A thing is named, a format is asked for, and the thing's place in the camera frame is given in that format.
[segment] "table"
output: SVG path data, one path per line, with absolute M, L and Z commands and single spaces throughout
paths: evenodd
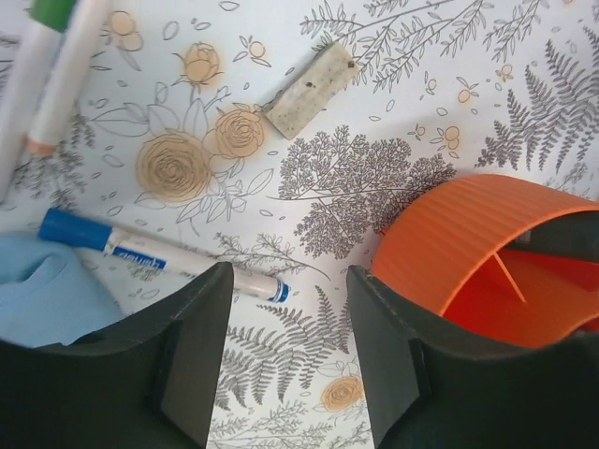
M 28 2 L 0 21 L 0 85 Z M 373 447 L 344 286 L 440 182 L 504 173 L 596 198 L 599 1 L 115 1 L 65 140 L 24 155 L 2 230 L 50 206 L 292 287 L 235 296 L 209 447 Z M 340 41 L 363 66 L 299 138 L 260 116 Z M 99 253 L 138 311 L 186 282 Z

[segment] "blue marker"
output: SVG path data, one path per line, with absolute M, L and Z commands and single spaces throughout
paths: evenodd
M 205 255 L 190 253 L 58 209 L 48 210 L 39 229 L 39 237 L 70 246 L 92 248 L 149 267 L 195 276 L 215 263 L 214 259 Z M 289 296 L 286 283 L 262 274 L 238 270 L 235 270 L 235 289 L 270 302 L 285 302 Z

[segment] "blue cloth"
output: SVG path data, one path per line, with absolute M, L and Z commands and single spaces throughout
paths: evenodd
M 0 234 L 0 339 L 27 347 L 70 344 L 123 318 L 71 248 Z

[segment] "rectangular eraser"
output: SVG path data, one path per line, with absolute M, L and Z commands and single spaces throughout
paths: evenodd
M 335 42 L 318 53 L 301 77 L 274 100 L 265 115 L 291 140 L 360 69 L 351 54 Z

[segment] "whiteboard marker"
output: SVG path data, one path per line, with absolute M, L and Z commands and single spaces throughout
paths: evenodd
M 36 0 L 4 88 L 0 107 L 0 202 L 60 49 L 75 0 Z
M 205 255 L 191 253 L 161 241 L 136 236 L 128 231 L 50 209 L 39 228 L 44 240 L 92 248 L 139 264 L 175 273 L 199 275 L 216 263 Z M 262 274 L 235 269 L 235 289 L 270 302 L 285 302 L 289 286 Z
M 111 6 L 111 0 L 79 0 L 75 5 L 65 43 L 29 129 L 30 152 L 50 156 L 63 139 Z

